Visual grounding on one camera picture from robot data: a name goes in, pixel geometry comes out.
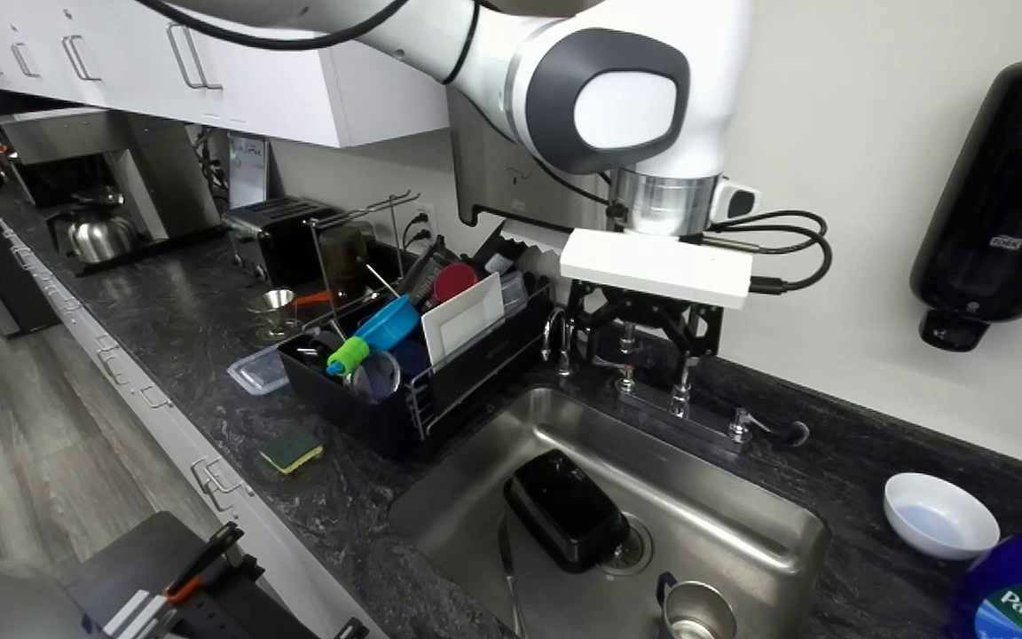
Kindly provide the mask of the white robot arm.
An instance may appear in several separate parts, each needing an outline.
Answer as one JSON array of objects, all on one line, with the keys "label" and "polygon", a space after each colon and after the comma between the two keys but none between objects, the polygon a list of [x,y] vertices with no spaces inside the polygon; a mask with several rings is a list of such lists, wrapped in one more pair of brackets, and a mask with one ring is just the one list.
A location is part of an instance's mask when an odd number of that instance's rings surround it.
[{"label": "white robot arm", "polygon": [[557,175],[602,175],[613,232],[576,226],[561,278],[738,309],[754,261],[703,243],[754,31],[754,0],[592,0],[515,13],[489,0],[137,0],[219,43],[362,43],[462,94]]}]

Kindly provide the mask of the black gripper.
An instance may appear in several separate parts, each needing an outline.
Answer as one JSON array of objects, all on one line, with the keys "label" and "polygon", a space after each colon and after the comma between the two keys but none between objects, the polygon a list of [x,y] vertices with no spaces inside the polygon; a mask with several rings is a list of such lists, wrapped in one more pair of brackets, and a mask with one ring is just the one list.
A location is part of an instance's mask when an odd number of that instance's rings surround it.
[{"label": "black gripper", "polygon": [[[679,388],[693,388],[698,368],[716,360],[725,314],[716,307],[671,301],[620,288],[576,281],[557,309],[557,372],[577,366],[618,368],[632,383],[643,368],[671,366]],[[634,360],[650,330],[669,355]]]}]

